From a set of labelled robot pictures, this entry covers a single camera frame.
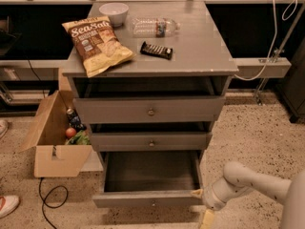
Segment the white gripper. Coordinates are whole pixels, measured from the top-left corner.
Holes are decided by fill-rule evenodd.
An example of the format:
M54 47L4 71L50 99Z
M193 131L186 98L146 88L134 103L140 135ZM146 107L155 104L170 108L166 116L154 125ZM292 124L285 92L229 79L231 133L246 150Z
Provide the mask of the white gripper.
M247 186L238 187L231 184L224 177L210 184L204 190L197 189L191 191L191 195L195 198L203 196L203 203L208 208L202 215L199 229L211 229L214 222L214 211L224 208L229 200L246 196L251 191L252 189Z

